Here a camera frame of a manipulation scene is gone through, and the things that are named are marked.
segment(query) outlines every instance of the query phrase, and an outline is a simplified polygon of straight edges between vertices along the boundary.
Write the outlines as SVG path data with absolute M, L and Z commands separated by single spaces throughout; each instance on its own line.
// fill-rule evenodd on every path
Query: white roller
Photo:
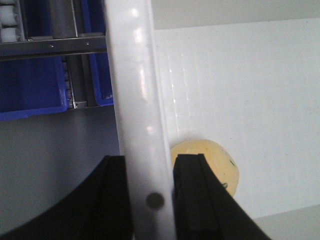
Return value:
M 0 4 L 15 4 L 17 0 L 0 0 Z
M 0 20 L 5 26 L 17 25 L 17 14 L 15 7 L 12 5 L 0 6 Z
M 17 42 L 20 38 L 19 30 L 16 27 L 2 28 L 0 33 L 3 43 Z

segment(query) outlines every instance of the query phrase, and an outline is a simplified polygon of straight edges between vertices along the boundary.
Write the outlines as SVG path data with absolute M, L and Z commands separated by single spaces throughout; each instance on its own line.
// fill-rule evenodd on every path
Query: black hole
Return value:
M 151 209 L 159 210 L 165 205 L 165 199 L 160 193 L 153 192 L 146 197 L 146 204 Z

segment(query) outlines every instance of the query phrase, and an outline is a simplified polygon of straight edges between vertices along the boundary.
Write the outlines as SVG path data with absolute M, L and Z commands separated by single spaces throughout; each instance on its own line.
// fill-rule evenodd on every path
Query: metal rail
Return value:
M 103 53 L 107 51 L 103 33 L 80 37 L 0 43 L 0 61 L 61 55 Z

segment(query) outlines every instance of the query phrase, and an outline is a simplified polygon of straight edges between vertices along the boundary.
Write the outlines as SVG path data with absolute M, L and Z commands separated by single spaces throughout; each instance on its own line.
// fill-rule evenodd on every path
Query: potato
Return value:
M 221 184 L 231 196 L 236 193 L 239 182 L 239 169 L 218 143 L 207 140 L 191 140 L 182 142 L 171 148 L 172 167 L 175 165 L 178 154 L 204 154 L 204 157 Z

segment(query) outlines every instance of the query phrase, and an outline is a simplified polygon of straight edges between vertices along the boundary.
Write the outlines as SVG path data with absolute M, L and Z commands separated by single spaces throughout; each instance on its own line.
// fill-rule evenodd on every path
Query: gray surface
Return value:
M 152 0 L 155 29 L 320 17 L 319 0 Z
M 319 240 L 320 205 L 255 219 L 273 240 Z
M 113 106 L 0 122 L 0 234 L 70 193 L 118 155 Z

